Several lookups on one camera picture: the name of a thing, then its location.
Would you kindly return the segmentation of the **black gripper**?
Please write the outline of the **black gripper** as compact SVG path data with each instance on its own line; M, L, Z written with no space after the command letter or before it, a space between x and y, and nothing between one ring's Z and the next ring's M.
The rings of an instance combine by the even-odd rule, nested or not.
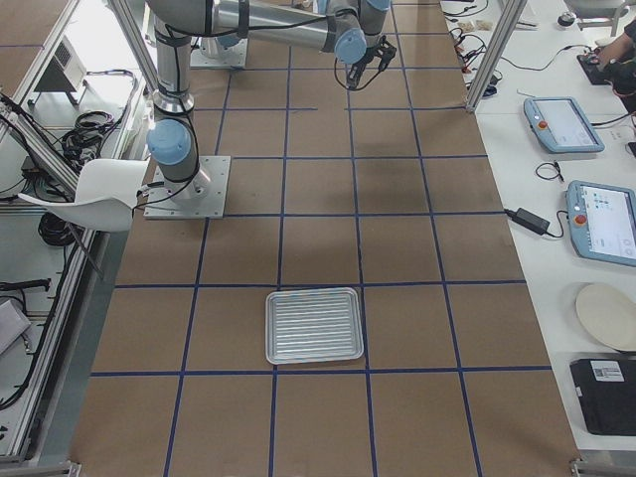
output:
M357 89L362 73L374 60L379 61L377 73L383 73L389 67L396 54L397 48L389 41L386 35L381 35L373 46L367 48L361 60L349 66L346 75L346 88Z

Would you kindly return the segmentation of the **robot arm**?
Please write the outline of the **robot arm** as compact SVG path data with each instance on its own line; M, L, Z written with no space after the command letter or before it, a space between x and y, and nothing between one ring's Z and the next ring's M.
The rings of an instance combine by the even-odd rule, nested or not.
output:
M367 66L375 63L374 80L391 64L397 48L384 34L389 1L316 1L314 12L263 1L218 1L213 4L207 35L212 38L250 37L312 48L334 56L346 75L336 82L349 91L361 82Z
M151 158L162 174L165 197L181 208L201 202L209 192L193 125L190 93L191 43L214 33L213 1L149 1L154 14L157 82L154 125L146 135Z

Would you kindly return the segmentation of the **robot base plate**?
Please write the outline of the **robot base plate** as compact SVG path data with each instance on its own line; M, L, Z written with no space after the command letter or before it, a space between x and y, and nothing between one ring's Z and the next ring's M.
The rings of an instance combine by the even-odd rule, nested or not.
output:
M230 156L201 156L199 172L182 189L182 184L166 181L159 166L154 167L154 182L143 216L148 220L221 219L224 216L231 169Z
M242 70L245 67L247 39L202 38L191 54L191 68L200 70Z

